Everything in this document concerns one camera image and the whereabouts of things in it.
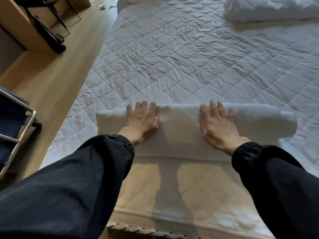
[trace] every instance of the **folded towel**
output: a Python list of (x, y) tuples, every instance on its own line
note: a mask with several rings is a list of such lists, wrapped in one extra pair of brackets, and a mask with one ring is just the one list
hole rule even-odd
[(251, 22), (319, 18), (319, 0), (226, 0), (225, 17)]
[[(262, 145), (276, 145), (279, 138), (292, 137), (297, 129), (293, 113), (281, 112), (266, 104), (224, 104), (234, 110), (241, 136)], [(200, 105), (158, 106), (158, 131), (135, 147), (136, 156), (175, 157), (197, 160), (230, 161), (225, 153), (204, 140), (199, 127)], [(126, 108), (96, 113), (98, 134), (112, 135), (126, 125)]]

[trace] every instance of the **right hand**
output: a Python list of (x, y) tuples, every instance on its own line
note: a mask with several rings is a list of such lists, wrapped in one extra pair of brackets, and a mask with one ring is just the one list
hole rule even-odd
[(200, 107), (199, 124), (205, 140), (212, 148), (219, 149), (229, 156), (242, 144), (250, 142), (241, 137), (234, 122), (234, 112), (228, 114), (223, 104), (210, 101), (209, 107), (202, 104)]

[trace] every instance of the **left hand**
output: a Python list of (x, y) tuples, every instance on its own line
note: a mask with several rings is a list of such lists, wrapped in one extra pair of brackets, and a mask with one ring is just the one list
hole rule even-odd
[(125, 136), (133, 146), (149, 139), (158, 129), (159, 118), (155, 116), (156, 103), (148, 108), (147, 101), (137, 102), (133, 110), (127, 106), (128, 121), (118, 134)]

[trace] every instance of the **chair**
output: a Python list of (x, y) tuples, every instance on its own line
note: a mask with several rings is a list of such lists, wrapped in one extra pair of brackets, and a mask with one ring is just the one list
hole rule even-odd
[(29, 102), (0, 86), (0, 179), (7, 172), (21, 141), (30, 126), (41, 128), (36, 120), (36, 111)]
[[(58, 19), (58, 21), (62, 24), (62, 26), (68, 31), (70, 34), (70, 30), (67, 28), (65, 23), (62, 21), (60, 16), (58, 15), (57, 10), (54, 7), (54, 4), (56, 4), (59, 0), (14, 0), (19, 6), (22, 6), (24, 9), (28, 7), (48, 7), (50, 11), (53, 13), (53, 15)], [(74, 10), (74, 12), (78, 15), (79, 19), (82, 20), (80, 14), (74, 7), (74, 5), (71, 3), (70, 0), (66, 0), (68, 4), (71, 6), (71, 8)]]

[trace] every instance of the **mattress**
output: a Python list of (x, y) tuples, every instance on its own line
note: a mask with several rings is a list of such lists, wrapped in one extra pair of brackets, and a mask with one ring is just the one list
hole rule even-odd
[[(143, 0), (122, 10), (41, 167), (96, 135), (97, 111), (212, 99), (294, 112), (297, 132), (281, 146), (319, 176), (318, 23), (232, 24), (224, 2)], [(228, 162), (136, 157), (110, 221), (166, 236), (273, 237)]]

